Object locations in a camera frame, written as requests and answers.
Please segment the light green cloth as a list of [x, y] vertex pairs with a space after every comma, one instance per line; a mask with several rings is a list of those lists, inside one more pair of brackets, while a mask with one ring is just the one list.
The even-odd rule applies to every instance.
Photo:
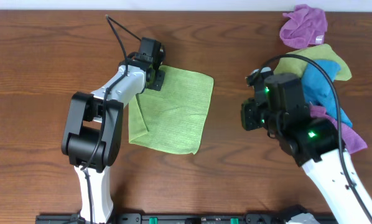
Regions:
[[196, 154], [214, 79], [163, 65], [161, 91], [146, 89], [128, 104], [129, 143], [170, 154]]

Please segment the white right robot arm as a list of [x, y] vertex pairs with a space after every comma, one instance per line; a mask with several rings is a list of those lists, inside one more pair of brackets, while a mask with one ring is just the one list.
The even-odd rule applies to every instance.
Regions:
[[264, 128], [319, 189], [338, 223], [372, 223], [372, 198], [364, 188], [339, 132], [325, 118], [312, 118], [304, 100], [241, 105], [247, 131]]

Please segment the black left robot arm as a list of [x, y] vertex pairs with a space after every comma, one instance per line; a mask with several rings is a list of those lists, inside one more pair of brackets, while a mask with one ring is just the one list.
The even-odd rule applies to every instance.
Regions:
[[121, 145], [123, 110], [145, 89], [161, 89], [165, 73], [160, 65], [127, 59], [101, 88], [72, 96], [61, 148], [80, 181], [77, 223], [110, 221], [114, 205], [109, 174]]

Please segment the olive green cloth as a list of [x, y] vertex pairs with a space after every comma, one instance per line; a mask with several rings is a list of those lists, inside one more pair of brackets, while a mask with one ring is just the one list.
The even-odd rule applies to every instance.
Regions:
[[[301, 55], [314, 60], [326, 71], [332, 81], [348, 81], [352, 77], [351, 71], [346, 62], [339, 57], [328, 44], [295, 50], [289, 52], [289, 54]], [[302, 77], [305, 73], [305, 69], [309, 65], [310, 64], [300, 59], [281, 58], [274, 73], [294, 73], [299, 77]]]

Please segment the blue cloth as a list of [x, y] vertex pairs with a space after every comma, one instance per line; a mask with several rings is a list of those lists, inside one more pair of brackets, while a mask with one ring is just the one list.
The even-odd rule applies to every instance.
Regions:
[[[327, 73], [331, 82], [334, 81], [336, 75], [341, 70], [341, 66], [334, 61], [314, 60], [314, 62]], [[335, 97], [327, 79], [316, 67], [312, 64], [308, 64], [301, 81], [305, 101], [309, 105], [312, 105], [311, 116], [327, 118], [337, 127]], [[348, 116], [342, 109], [340, 109], [340, 112], [342, 123], [352, 128], [353, 124]]]

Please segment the large purple cloth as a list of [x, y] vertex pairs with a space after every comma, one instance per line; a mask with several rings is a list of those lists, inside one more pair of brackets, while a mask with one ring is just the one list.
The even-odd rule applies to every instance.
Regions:
[[[329, 120], [337, 128], [337, 120], [327, 114], [327, 110], [323, 106], [315, 106], [310, 104], [310, 116], [312, 118], [325, 118]], [[367, 143], [358, 135], [351, 127], [342, 123], [342, 139], [345, 142], [345, 148], [350, 154], [362, 151], [368, 148]]]

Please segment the small purple cloth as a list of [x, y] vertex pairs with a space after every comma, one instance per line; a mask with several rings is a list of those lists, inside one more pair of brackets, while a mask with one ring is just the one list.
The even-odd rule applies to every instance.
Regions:
[[279, 37], [286, 46], [304, 49], [324, 43], [328, 29], [324, 10], [299, 4], [292, 12], [285, 12], [282, 16], [287, 21], [281, 27]]

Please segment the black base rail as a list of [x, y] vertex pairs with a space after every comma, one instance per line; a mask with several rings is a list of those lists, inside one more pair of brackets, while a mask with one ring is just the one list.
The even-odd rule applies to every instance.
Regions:
[[[38, 215], [35, 224], [81, 224], [88, 223], [79, 215]], [[268, 214], [249, 213], [237, 215], [141, 215], [124, 213], [110, 218], [108, 223], [115, 224], [272, 224], [284, 223]]]

